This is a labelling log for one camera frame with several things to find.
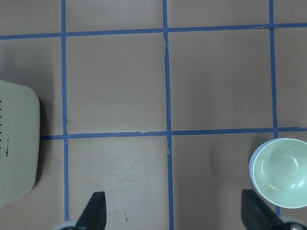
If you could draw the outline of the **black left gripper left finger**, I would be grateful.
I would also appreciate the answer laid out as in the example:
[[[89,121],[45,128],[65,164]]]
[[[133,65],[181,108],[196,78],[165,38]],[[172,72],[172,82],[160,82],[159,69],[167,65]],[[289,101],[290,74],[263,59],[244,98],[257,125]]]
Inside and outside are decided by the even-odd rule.
[[[105,192],[94,192],[79,217],[75,230],[104,230],[106,227]]]

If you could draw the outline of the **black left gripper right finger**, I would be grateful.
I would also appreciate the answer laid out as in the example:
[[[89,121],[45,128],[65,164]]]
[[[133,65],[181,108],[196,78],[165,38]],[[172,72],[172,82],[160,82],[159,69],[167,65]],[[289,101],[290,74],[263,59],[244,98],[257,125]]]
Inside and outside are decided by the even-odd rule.
[[[254,190],[241,192],[241,220],[247,230],[282,230],[284,223]]]

